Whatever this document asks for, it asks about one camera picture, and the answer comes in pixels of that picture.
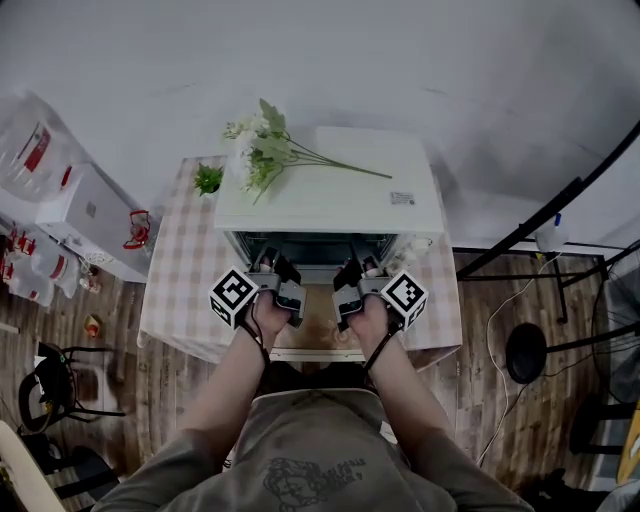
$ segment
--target white cable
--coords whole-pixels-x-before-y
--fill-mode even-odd
[[[549,265],[550,263],[553,263],[555,260],[557,260],[560,256],[562,255],[562,253],[558,253],[555,257],[553,257],[552,259],[550,259],[549,261],[547,261],[544,265],[542,265],[542,267],[540,268],[540,270],[538,270],[538,272],[536,273],[536,275],[540,275],[540,273],[546,268],[547,265]],[[484,449],[484,451],[480,454],[480,457],[478,457],[478,460],[476,461],[476,464],[479,466],[480,464],[482,464],[482,459],[484,459],[485,455],[487,454],[487,452],[489,451],[489,448],[491,448],[491,445],[493,444],[493,442],[496,440],[496,438],[498,437],[498,433],[500,432],[500,429],[502,428],[502,423],[504,422],[504,419],[507,417],[507,411],[509,410],[509,391],[507,391],[507,378],[504,376],[504,373],[502,372],[502,370],[500,369],[500,367],[498,366],[498,364],[496,363],[495,358],[493,357],[493,352],[491,352],[491,344],[489,343],[489,326],[491,325],[491,320],[493,320],[493,317],[496,316],[500,310],[504,307],[505,304],[507,304],[507,302],[511,302],[513,299],[515,299],[518,295],[522,295],[527,288],[529,288],[529,285],[531,283],[533,283],[535,278],[531,278],[529,279],[529,282],[527,284],[524,285],[524,288],[522,288],[522,290],[520,290],[518,293],[512,295],[511,297],[509,297],[508,299],[506,299],[502,304],[500,304],[500,306],[498,307],[498,309],[496,309],[491,316],[489,317],[489,320],[487,320],[487,326],[485,328],[484,331],[484,339],[485,339],[485,343],[487,344],[487,351],[489,352],[489,357],[491,358],[491,362],[493,363],[493,366],[496,367],[496,370],[498,370],[498,373],[500,373],[500,377],[502,377],[502,385],[504,386],[504,398],[505,398],[505,406],[504,406],[504,412],[502,413],[502,418],[500,418],[500,422],[498,423],[498,427],[496,428],[495,434],[493,434],[493,437],[491,438],[491,440],[489,441],[489,443],[487,444],[487,447]]]

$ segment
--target black chair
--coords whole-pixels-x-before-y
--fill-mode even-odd
[[[71,456],[55,458],[50,453],[50,441],[45,435],[21,436],[21,439],[45,475],[73,468],[77,480],[54,488],[61,500],[87,492],[97,502],[119,483],[109,465],[89,448],[76,446]],[[92,508],[93,505],[79,512],[89,512]]]
[[[18,406],[22,423],[30,432],[39,434],[49,426],[63,418],[71,418],[84,423],[91,423],[96,418],[87,419],[76,414],[93,416],[125,416],[123,412],[97,411],[87,409],[78,401],[77,382],[71,364],[75,352],[107,352],[105,348],[69,347],[59,349],[54,345],[40,343],[38,355],[45,357],[36,369],[27,375],[18,390]],[[30,396],[38,381],[44,394],[40,403],[45,403],[47,412],[33,417],[30,407]]]

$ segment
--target gray t-shirt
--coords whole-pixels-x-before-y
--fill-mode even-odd
[[[254,400],[228,471],[217,473],[202,433],[184,432],[93,510],[531,512],[442,433],[425,433],[409,467],[383,422],[364,390],[267,395]]]

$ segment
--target checkered tablecloth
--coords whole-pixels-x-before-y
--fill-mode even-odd
[[[218,362],[231,342],[233,332],[211,311],[208,291],[230,265],[244,266],[224,234],[214,229],[217,195],[200,197],[193,185],[199,163],[218,166],[222,161],[209,157],[182,162],[151,262],[139,346],[156,338]],[[405,348],[419,352],[460,346],[458,286],[448,236],[434,243],[410,272],[429,291],[429,299],[425,313],[402,338]]]

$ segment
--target white sticker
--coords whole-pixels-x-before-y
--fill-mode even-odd
[[[408,204],[413,206],[416,199],[411,192],[391,192],[391,204]]]

